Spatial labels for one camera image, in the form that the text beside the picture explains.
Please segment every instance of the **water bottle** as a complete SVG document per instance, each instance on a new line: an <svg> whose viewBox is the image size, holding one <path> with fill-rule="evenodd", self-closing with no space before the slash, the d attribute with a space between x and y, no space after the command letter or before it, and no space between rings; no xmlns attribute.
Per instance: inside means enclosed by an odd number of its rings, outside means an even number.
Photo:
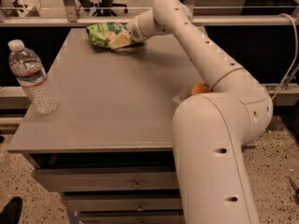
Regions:
<svg viewBox="0 0 299 224"><path fill-rule="evenodd" d="M13 74L36 111L47 115L58 107L50 81L36 53L26 48L21 40L8 42L11 50L8 62Z"/></svg>

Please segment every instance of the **chip bag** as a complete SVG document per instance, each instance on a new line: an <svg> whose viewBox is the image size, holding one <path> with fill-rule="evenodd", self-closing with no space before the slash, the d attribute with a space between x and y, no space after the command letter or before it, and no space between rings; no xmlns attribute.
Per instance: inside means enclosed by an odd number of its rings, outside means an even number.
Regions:
<svg viewBox="0 0 299 224"><path fill-rule="evenodd" d="M90 42L104 49L117 49L132 44L125 25L118 22L103 22L86 27Z"/></svg>

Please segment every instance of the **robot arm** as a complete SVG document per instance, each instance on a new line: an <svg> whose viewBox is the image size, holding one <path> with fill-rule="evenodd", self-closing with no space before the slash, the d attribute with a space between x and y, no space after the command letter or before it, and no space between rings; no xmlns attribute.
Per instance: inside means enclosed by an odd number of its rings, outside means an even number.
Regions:
<svg viewBox="0 0 299 224"><path fill-rule="evenodd" d="M242 146L268 126L272 100L244 67L190 22L179 0L155 0L128 23L134 41L173 34L212 90L173 118L173 150L187 224L257 224Z"/></svg>

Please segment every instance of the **black shoe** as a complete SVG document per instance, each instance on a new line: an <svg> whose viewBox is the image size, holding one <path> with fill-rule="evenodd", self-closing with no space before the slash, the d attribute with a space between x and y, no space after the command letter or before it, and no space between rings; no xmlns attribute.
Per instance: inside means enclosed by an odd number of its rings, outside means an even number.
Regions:
<svg viewBox="0 0 299 224"><path fill-rule="evenodd" d="M2 144L4 141L4 136L1 135L1 130L0 130L0 144Z"/></svg>
<svg viewBox="0 0 299 224"><path fill-rule="evenodd" d="M22 199L14 197L0 213L1 224L18 224L21 216Z"/></svg>

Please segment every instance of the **gray table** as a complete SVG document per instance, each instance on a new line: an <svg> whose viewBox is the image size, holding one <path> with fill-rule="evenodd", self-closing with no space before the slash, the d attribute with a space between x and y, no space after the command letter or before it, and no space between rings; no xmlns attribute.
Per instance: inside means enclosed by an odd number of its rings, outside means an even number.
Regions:
<svg viewBox="0 0 299 224"><path fill-rule="evenodd" d="M49 77L59 108L39 116L30 106L8 151L31 162L36 180L60 192L67 209L81 213L85 223L140 223L153 217L180 223L178 183L169 156L172 100L201 78L177 40L156 36L115 52L92 46L85 29L72 29ZM137 194L126 192L136 189ZM118 193L113 198L102 195L113 190ZM111 210L112 216L103 214L109 202L112 209L120 208ZM140 217L141 203L149 216L142 212ZM126 217L115 219L118 211ZM91 212L98 212L97 217Z"/></svg>
<svg viewBox="0 0 299 224"><path fill-rule="evenodd" d="M40 117L30 107L8 150L171 148L172 98L199 79L171 35L113 52L92 46L85 29L72 29L50 69L59 108Z"/></svg>

